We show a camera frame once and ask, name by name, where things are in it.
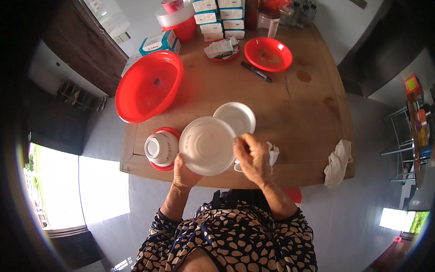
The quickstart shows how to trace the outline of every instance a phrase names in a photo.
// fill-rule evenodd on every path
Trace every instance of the tissue pack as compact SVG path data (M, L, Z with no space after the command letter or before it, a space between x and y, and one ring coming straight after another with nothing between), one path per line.
M235 37L236 39L243 39L244 30L225 30L225 39L229 39L230 37Z
M221 20L218 20L216 23L200 24L199 28L201 28L202 34L216 33L216 32L223 32L224 31L224 29L222 27Z
M195 0L192 4L195 12L215 10L218 8L215 0Z
M224 8L220 9L220 12L222 20L243 18L243 8L241 7Z
M223 20L224 29L244 29L243 19Z
M176 38L173 30L164 31L158 35L145 38L139 49L139 53L145 56L150 52L173 48Z
M197 24L215 23L218 20L217 10L208 10L197 12L194 15Z
M223 38L224 34L222 32L204 34L204 41L215 41Z
M242 7L242 0L217 0L219 8Z

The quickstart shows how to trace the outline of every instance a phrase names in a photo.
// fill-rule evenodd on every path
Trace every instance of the red plate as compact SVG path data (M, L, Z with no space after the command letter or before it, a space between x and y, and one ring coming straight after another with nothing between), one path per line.
M271 38L254 38L246 43L244 51L252 65L268 72L284 71L293 61L287 46Z
M214 42L216 42L216 41L220 41L220 40L225 40L225 39L219 39L219 40L214 40L214 41L212 41L211 43L214 43ZM240 44L239 44L239 51L237 52L237 53L235 53L234 55L232 55L231 57L229 57L228 59L217 59L217 58L212 58L212 59L210 59L210 60L214 60L214 61L227 61L227 60L232 60L232 59L234 59L235 57L237 57L238 55L239 55L239 53L240 53Z
M152 134L156 133L157 131L161 131L161 130L174 134L175 137L177 137L178 141L180 140L180 133L178 131L176 131L175 129L170 128L170 127L159 128L156 131L154 131ZM155 169L160 170L160 171L169 171L169 170L172 170L174 168L174 164L168 165L168 166L158 166L157 164L151 162L151 165L154 166Z

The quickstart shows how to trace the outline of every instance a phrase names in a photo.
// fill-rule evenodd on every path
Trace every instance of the wooden door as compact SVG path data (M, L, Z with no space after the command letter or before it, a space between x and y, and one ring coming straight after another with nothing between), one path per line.
M82 77L109 97L115 96L128 56L82 0L67 0L42 40Z

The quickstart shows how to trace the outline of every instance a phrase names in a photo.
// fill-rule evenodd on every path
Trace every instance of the white rag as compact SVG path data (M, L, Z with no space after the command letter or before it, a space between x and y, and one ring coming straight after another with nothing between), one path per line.
M268 141L266 142L266 144L268 144L269 146L269 165L271 166L271 174L273 174L272 166L275 164L276 160L278 159L279 148L277 148L276 146L274 146ZM242 169L240 168L239 161L236 160L234 163L235 163L234 170L236 170L237 172L243 172Z
M323 171L326 175L325 186L328 189L337 187L344 179L346 167L349 162L352 162L351 142L340 140L335 146L335 151L329 155L329 164Z

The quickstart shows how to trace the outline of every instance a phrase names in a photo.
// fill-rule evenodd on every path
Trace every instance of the white bowl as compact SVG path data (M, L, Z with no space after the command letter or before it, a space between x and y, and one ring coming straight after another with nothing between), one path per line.
M214 176L233 165L235 137L233 129L224 121L201 117L183 130L179 150L187 168L203 176Z
M157 131L145 141L145 155L157 166L169 166L178 154L178 139L167 131Z
M217 108L213 117L219 118L230 125L237 137L247 132L253 134L255 131L254 112L243 103L229 102L223 104Z

